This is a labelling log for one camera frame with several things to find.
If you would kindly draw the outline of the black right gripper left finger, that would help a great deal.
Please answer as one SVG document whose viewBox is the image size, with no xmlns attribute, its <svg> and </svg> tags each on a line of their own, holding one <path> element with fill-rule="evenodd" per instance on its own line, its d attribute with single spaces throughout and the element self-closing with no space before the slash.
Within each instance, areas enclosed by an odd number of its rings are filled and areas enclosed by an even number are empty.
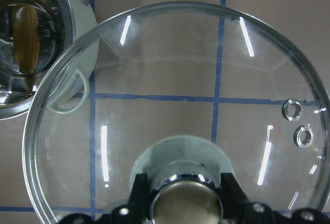
<svg viewBox="0 0 330 224">
<path fill-rule="evenodd" d="M 147 220 L 149 186 L 146 173 L 136 174 L 128 200 L 104 214 L 105 223 L 143 223 Z"/>
</svg>

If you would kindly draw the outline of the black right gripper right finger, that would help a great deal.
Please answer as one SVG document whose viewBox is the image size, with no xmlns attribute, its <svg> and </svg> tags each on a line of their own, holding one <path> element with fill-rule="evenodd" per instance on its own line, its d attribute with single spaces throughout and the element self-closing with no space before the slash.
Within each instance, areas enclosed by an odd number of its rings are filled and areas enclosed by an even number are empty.
<svg viewBox="0 0 330 224">
<path fill-rule="evenodd" d="M 228 223 L 260 223 L 260 212 L 254 207 L 259 202 L 248 199 L 232 173 L 221 173 L 220 184 L 224 219 Z"/>
</svg>

